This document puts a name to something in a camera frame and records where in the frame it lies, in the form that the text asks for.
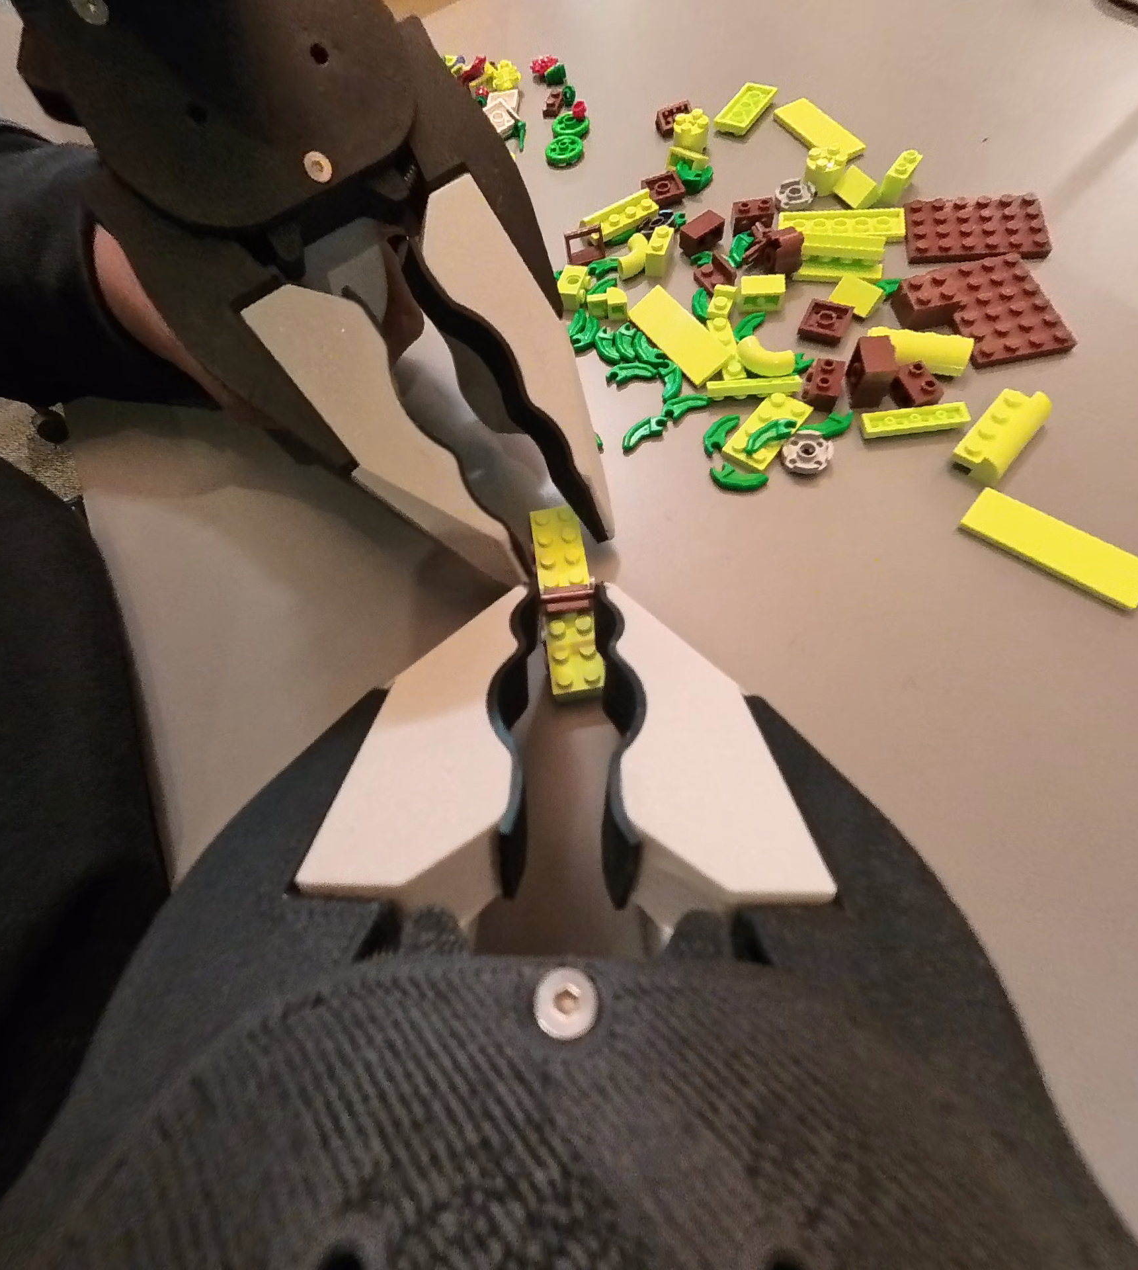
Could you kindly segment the pile of mixed toy bricks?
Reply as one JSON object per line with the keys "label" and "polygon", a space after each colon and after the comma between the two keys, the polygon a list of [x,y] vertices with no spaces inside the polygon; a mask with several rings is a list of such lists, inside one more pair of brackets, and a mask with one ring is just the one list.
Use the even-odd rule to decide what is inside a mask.
{"label": "pile of mixed toy bricks", "polygon": [[[774,107],[775,94],[747,82],[714,116],[661,106],[664,167],[584,214],[555,275],[573,352],[615,388],[661,388],[621,451],[734,406],[702,441],[711,482],[734,493],[766,487],[774,467],[821,474],[853,425],[864,439],[956,431],[969,413],[944,392],[966,372],[1075,345],[1030,269],[1053,249],[1036,196],[906,200],[919,151],[874,179],[861,140],[809,99]],[[805,148],[803,173],[727,213],[686,208],[714,176],[710,134],[745,139],[768,111]]]}

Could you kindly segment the person's left forearm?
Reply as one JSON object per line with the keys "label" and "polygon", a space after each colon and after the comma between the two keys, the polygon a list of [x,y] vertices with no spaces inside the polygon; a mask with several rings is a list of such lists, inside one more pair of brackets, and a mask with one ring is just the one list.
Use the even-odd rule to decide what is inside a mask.
{"label": "person's left forearm", "polygon": [[113,316],[95,271],[93,151],[0,119],[0,398],[197,404],[203,389]]}

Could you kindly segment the heap of small brick parts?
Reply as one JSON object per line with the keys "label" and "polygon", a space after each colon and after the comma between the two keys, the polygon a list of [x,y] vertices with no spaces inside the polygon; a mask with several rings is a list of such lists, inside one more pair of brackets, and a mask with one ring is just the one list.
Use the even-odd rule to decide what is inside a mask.
{"label": "heap of small brick parts", "polygon": [[509,148],[525,150],[530,119],[539,115],[545,120],[545,147],[553,134],[570,134],[580,136],[586,150],[591,128],[587,106],[557,56],[534,57],[526,70],[508,58],[483,54],[444,53],[442,61]]}

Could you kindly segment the person's left hand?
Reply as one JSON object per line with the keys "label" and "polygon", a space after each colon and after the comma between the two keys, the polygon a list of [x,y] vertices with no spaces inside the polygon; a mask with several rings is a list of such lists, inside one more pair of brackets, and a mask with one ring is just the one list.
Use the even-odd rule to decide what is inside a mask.
{"label": "person's left hand", "polygon": [[96,225],[91,238],[93,271],[100,295],[119,325],[150,353],[186,374],[199,389],[227,410],[238,401],[186,351],[149,300],[132,265],[116,239]]}

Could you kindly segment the lime long studded plate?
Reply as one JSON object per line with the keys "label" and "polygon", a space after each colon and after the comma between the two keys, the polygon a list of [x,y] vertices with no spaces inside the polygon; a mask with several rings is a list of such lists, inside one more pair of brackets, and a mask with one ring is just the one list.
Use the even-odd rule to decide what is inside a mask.
{"label": "lime long studded plate", "polygon": [[[576,515],[567,505],[529,515],[538,593],[541,589],[592,583]],[[606,681],[596,650],[595,610],[546,615],[542,636],[550,693],[557,704],[596,697]]]}

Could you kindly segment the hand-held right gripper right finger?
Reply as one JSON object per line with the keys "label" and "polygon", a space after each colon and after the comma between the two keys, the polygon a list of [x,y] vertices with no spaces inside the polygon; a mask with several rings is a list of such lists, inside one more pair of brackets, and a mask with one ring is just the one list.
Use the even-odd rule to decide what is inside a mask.
{"label": "hand-held right gripper right finger", "polygon": [[828,904],[831,872],[738,684],[612,582],[596,644],[617,733],[602,829],[612,906],[666,939],[690,912]]}

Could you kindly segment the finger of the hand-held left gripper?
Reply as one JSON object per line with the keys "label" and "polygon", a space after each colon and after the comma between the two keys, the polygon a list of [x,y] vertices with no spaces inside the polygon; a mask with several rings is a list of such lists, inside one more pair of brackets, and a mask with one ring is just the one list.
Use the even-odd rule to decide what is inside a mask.
{"label": "finger of the hand-held left gripper", "polygon": [[240,318],[355,462],[355,484],[498,583],[521,582],[512,533],[475,500],[456,456],[407,414],[359,303],[285,284]]}
{"label": "finger of the hand-held left gripper", "polygon": [[528,437],[549,483],[598,542],[615,532],[608,483],[557,310],[468,172],[427,194],[407,249],[415,300],[449,343],[465,401]]}

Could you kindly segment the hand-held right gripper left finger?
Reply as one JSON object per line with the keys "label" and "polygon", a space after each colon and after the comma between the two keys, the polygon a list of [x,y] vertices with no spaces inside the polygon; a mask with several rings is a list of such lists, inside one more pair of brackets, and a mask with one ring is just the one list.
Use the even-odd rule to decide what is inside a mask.
{"label": "hand-held right gripper left finger", "polygon": [[439,908],[465,931],[524,871],[513,738],[528,706],[533,589],[512,587],[386,689],[296,874],[308,896]]}

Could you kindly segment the lime smooth tile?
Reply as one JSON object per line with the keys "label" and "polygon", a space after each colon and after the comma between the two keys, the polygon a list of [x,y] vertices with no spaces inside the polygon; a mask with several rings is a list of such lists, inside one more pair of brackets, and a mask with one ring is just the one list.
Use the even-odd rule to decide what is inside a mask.
{"label": "lime smooth tile", "polygon": [[1110,606],[1138,609],[1138,556],[995,488],[977,495],[958,528]]}

